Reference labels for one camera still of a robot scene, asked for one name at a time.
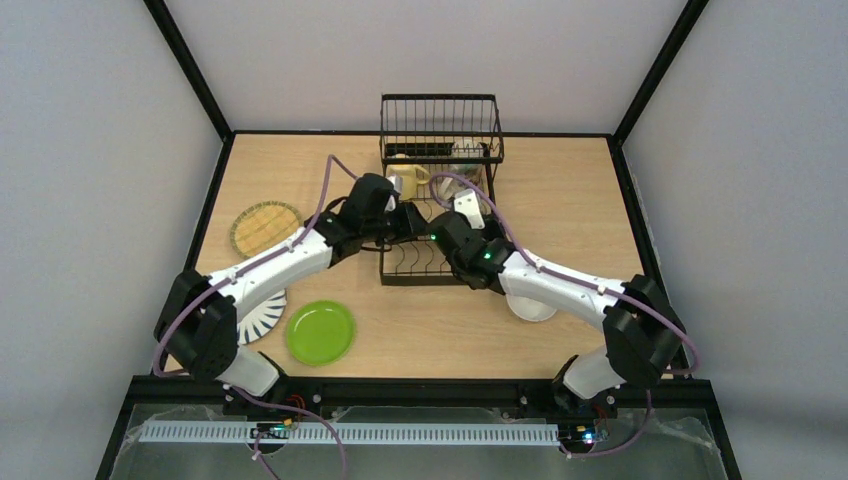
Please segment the yellow ceramic mug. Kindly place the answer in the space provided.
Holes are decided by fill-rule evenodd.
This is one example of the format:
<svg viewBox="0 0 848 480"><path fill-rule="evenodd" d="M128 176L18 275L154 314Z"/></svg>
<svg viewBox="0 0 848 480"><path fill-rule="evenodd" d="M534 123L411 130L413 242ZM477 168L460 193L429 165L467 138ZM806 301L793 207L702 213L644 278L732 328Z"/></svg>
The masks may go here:
<svg viewBox="0 0 848 480"><path fill-rule="evenodd" d="M419 164L397 164L392 163L387 167L389 175L395 175L401 181L400 199L411 200L418 194L418 188L426 185L430 178L430 172Z"/></svg>

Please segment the black wire dish rack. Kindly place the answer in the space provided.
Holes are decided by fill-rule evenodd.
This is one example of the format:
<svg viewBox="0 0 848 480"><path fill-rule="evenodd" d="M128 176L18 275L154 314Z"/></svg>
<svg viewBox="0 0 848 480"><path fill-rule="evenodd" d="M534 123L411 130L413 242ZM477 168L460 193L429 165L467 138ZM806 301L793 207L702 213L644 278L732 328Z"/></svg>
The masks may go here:
<svg viewBox="0 0 848 480"><path fill-rule="evenodd" d="M470 93L386 93L380 106L383 171L402 182L401 198L426 220L471 182L490 199L504 160L496 96Z"/></svg>

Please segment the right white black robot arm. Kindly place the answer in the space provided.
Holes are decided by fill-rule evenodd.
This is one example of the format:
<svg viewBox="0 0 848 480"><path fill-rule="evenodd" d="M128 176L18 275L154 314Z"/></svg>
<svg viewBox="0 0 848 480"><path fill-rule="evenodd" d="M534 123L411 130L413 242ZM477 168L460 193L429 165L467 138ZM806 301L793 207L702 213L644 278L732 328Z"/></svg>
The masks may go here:
<svg viewBox="0 0 848 480"><path fill-rule="evenodd" d="M557 384L589 400L621 384L651 389L680 349L685 329L657 283L636 274L629 281L593 277L533 257L503 230L475 229L458 212L445 212L427 233L455 278L473 290L525 298L581 318L604 343L570 360Z"/></svg>

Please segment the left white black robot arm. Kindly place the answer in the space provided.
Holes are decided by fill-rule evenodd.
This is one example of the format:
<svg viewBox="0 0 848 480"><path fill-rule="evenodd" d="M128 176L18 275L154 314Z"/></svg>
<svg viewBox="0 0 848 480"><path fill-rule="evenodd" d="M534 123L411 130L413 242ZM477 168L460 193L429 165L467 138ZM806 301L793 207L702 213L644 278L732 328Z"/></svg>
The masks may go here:
<svg viewBox="0 0 848 480"><path fill-rule="evenodd" d="M364 245L410 242L426 227L416 204L400 200L392 179L366 173L348 195L322 196L305 225L277 245L212 274L181 272L154 329L155 374L166 376L162 359L170 356L194 380L229 384L252 396L267 394L283 372L240 344L238 323L274 294L332 268Z"/></svg>

